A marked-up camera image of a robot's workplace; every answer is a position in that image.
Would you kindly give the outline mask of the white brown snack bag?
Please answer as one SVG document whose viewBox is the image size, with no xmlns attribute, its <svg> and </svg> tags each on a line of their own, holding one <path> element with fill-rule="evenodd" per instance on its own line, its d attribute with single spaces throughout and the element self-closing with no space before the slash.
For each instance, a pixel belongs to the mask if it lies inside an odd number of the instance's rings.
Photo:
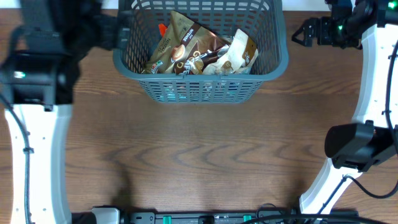
<svg viewBox="0 0 398 224">
<path fill-rule="evenodd" d="M 241 74 L 249 75 L 259 51 L 256 43 L 238 29 L 228 51 L 216 62 L 206 66 L 204 75 Z"/>
</svg>

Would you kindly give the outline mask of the orange spaghetti pack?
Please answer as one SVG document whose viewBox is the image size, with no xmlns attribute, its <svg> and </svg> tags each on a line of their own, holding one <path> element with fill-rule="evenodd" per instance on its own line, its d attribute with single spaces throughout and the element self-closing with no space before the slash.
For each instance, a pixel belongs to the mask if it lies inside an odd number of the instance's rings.
<svg viewBox="0 0 398 224">
<path fill-rule="evenodd" d="M 167 26 L 165 24 L 159 24 L 158 28 L 159 28 L 161 37 L 163 37 L 167 31 Z"/>
</svg>

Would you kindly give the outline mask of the gold coffee bag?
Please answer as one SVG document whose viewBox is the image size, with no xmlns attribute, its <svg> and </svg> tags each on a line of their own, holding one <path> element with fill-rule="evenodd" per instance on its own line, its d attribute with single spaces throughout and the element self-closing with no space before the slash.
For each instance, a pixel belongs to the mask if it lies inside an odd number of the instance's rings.
<svg viewBox="0 0 398 224">
<path fill-rule="evenodd" d="M 170 24 L 145 63 L 144 74 L 202 75 L 229 49 L 229 43 L 183 14 L 172 11 Z"/>
</svg>

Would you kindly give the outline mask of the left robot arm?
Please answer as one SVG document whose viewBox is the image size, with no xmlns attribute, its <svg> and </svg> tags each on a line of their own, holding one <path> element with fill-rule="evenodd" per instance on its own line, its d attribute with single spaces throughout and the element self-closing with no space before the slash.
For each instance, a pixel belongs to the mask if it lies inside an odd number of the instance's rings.
<svg viewBox="0 0 398 224">
<path fill-rule="evenodd" d="M 12 147 L 12 223 L 127 223 L 112 206 L 73 213 L 65 184 L 65 146 L 80 61 L 94 48 L 118 48 L 117 17 L 101 1 L 20 3 L 23 19 L 1 65 L 1 103 Z"/>
</svg>

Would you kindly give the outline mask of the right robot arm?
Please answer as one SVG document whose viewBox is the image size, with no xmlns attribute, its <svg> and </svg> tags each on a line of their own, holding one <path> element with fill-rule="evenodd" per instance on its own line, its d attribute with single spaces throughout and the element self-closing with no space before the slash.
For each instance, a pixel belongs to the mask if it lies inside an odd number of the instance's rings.
<svg viewBox="0 0 398 224">
<path fill-rule="evenodd" d="M 327 215 L 350 184 L 397 155 L 397 0 L 329 0 L 331 15 L 309 18 L 300 29 L 314 42 L 363 52 L 361 86 L 349 124 L 325 138 L 324 162 L 298 200 L 302 214 Z"/>
</svg>

